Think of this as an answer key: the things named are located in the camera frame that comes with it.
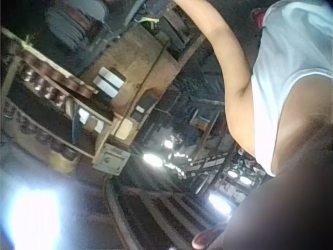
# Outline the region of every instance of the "red object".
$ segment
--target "red object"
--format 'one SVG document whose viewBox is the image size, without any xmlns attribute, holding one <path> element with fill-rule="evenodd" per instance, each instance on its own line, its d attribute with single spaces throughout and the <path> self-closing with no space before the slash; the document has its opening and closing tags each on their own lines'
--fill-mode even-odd
<svg viewBox="0 0 333 250">
<path fill-rule="evenodd" d="M 263 28 L 263 20 L 264 20 L 266 11 L 267 11 L 267 8 L 255 8 L 251 11 L 251 18 L 259 29 Z"/>
</svg>

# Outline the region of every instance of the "person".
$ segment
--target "person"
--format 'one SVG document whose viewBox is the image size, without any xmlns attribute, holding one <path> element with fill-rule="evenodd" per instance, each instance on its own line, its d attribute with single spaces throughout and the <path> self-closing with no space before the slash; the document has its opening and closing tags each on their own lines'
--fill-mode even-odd
<svg viewBox="0 0 333 250">
<path fill-rule="evenodd" d="M 314 230 L 324 222 L 323 204 L 332 210 L 327 202 L 333 178 L 332 9 L 319 0 L 282 0 L 254 11 L 262 37 L 251 70 L 236 36 L 210 3 L 175 2 L 214 49 L 231 135 L 275 177 L 240 204 L 224 233 L 215 228 L 209 237 L 208 230 L 193 247 L 202 249 L 214 239 L 214 249 L 310 247 L 325 235 Z"/>
</svg>

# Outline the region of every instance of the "wooden shelf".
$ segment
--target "wooden shelf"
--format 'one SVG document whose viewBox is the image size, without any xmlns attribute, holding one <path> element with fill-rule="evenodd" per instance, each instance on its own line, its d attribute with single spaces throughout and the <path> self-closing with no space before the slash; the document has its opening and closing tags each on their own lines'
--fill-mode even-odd
<svg viewBox="0 0 333 250">
<path fill-rule="evenodd" d="M 87 112 L 95 116 L 97 119 L 100 119 L 101 121 L 105 122 L 106 124 L 112 124 L 112 121 L 106 118 L 107 113 L 105 110 L 99 109 L 96 105 L 91 104 L 89 107 L 89 100 L 85 100 L 85 98 L 80 97 L 79 94 L 75 94 L 71 91 L 66 90 L 64 87 L 62 87 L 57 82 L 53 81 L 51 78 L 47 77 L 46 75 L 42 74 L 40 70 L 38 70 L 35 66 L 28 63 L 27 61 L 24 61 L 26 64 L 28 64 L 37 74 L 39 74 L 41 77 L 43 77 L 49 84 L 51 84 L 53 87 L 55 87 L 57 90 L 59 90 L 62 94 L 66 96 L 71 96 L 73 100 L 83 109 L 85 109 Z"/>
<path fill-rule="evenodd" d="M 14 79 L 7 98 L 40 129 L 68 147 L 89 158 L 94 158 L 95 140 L 92 134 L 83 129 L 78 143 L 73 145 L 71 143 L 72 121 L 53 109 L 44 106 L 39 97 L 28 90 L 17 78 Z"/>
</svg>

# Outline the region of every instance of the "electrical box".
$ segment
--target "electrical box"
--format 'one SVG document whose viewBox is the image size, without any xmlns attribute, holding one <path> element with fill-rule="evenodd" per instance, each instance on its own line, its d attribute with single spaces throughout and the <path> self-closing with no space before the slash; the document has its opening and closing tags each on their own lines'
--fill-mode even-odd
<svg viewBox="0 0 333 250">
<path fill-rule="evenodd" d="M 118 176 L 130 155 L 129 152 L 105 143 L 97 157 L 94 168 Z"/>
</svg>

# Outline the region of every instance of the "white tank top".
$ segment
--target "white tank top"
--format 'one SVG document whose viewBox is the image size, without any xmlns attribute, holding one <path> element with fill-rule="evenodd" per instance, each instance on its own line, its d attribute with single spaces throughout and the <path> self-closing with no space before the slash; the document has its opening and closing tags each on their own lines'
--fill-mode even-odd
<svg viewBox="0 0 333 250">
<path fill-rule="evenodd" d="M 272 176 L 277 126 L 291 87 L 311 74 L 332 78 L 332 22 L 329 5 L 315 0 L 283 0 L 265 14 L 251 82 L 255 157 Z"/>
</svg>

